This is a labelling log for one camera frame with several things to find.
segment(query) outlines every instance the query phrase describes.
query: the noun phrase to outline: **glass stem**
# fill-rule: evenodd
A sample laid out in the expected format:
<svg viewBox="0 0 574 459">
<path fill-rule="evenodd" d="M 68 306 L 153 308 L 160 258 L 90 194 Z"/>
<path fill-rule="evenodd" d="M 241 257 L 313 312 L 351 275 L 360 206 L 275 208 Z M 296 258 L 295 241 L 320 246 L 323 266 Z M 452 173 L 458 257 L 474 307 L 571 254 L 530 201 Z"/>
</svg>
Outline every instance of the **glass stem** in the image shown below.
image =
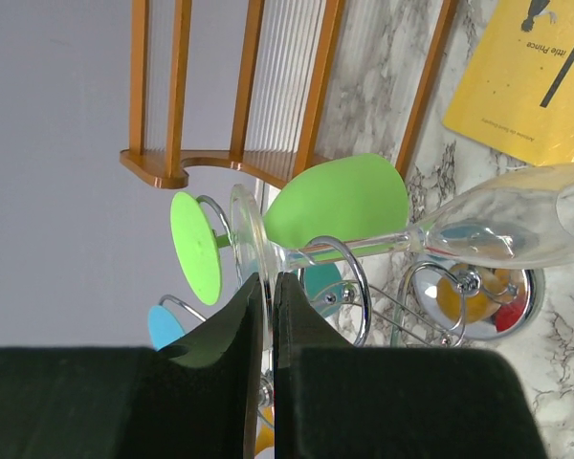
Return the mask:
<svg viewBox="0 0 574 459">
<path fill-rule="evenodd" d="M 420 238 L 416 233 L 410 231 L 396 232 L 384 236 L 371 237 L 357 241 L 344 243 L 348 249 L 356 256 L 378 255 L 388 251 L 410 251 L 419 245 Z M 284 250 L 283 256 L 284 271 L 307 268 L 313 265 L 325 263 L 335 263 L 342 261 L 339 251 L 331 246 L 310 246 L 299 250 Z"/>
</svg>

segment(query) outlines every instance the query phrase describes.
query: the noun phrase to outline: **wine glass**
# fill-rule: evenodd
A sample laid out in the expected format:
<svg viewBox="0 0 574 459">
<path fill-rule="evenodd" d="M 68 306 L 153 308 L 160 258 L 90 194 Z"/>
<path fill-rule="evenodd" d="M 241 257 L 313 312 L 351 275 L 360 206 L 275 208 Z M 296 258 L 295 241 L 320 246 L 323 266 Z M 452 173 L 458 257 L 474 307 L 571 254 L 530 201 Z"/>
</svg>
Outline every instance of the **wine glass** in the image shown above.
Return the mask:
<svg viewBox="0 0 574 459">
<path fill-rule="evenodd" d="M 241 279 L 259 273 L 265 292 L 266 339 L 280 272 L 344 260 L 326 244 L 288 249 L 270 241 L 252 194 L 231 198 L 232 248 Z M 574 163 L 524 168 L 457 196 L 403 231 L 347 241 L 358 257 L 411 251 L 462 263 L 532 270 L 574 262 Z"/>
</svg>

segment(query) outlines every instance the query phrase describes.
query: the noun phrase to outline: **orange wooden shelf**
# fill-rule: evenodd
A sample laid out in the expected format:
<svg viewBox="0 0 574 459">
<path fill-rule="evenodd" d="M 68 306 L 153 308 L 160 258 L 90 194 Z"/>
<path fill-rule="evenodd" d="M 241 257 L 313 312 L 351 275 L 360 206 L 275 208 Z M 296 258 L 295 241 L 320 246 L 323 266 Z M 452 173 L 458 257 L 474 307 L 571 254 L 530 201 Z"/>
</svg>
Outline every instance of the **orange wooden shelf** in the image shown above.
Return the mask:
<svg viewBox="0 0 574 459">
<path fill-rule="evenodd" d="M 242 161 L 234 158 L 228 150 L 181 150 L 177 173 L 166 173 L 166 156 L 163 152 L 136 154 L 123 150 L 120 162 L 146 184 L 157 188 L 177 189 L 188 185 L 186 167 L 213 165 L 246 172 L 264 182 L 283 188 L 293 177 L 296 153 L 276 151 L 245 151 Z M 310 165 L 325 163 L 323 156 L 313 155 Z"/>
</svg>

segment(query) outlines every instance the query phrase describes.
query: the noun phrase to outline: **book cover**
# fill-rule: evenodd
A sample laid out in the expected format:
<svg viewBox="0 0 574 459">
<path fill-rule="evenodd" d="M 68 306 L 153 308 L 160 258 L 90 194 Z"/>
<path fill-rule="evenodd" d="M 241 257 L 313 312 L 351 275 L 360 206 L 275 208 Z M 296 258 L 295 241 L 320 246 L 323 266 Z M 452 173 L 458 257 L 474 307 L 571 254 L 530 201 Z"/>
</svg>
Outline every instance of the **book cover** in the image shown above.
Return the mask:
<svg viewBox="0 0 574 459">
<path fill-rule="evenodd" d="M 574 0 L 499 0 L 444 124 L 530 164 L 574 161 Z"/>
</svg>

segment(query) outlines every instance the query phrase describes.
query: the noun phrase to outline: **marble wall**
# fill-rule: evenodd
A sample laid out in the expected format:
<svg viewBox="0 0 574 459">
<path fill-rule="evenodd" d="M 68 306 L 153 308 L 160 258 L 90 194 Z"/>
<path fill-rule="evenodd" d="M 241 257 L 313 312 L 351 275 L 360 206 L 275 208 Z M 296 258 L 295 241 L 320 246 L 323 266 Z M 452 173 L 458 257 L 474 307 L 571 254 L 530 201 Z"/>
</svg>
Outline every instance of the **marble wall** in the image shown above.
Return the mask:
<svg viewBox="0 0 574 459">
<path fill-rule="evenodd" d="M 423 68 L 440 0 L 352 0 L 320 129 L 324 156 L 374 152 L 394 160 Z M 451 101 L 497 0 L 463 0 L 453 26 L 415 160 L 408 175 L 411 218 L 438 208 L 474 185 L 523 164 L 442 126 Z M 395 293 L 409 262 L 402 254 L 364 261 L 371 283 Z M 574 458 L 574 265 L 545 272 L 543 307 L 521 333 L 488 347 L 516 368 L 553 458 Z M 386 312 L 387 300 L 375 309 Z M 339 328 L 350 337 L 359 310 L 342 311 Z M 370 341 L 387 344 L 375 320 Z"/>
</svg>

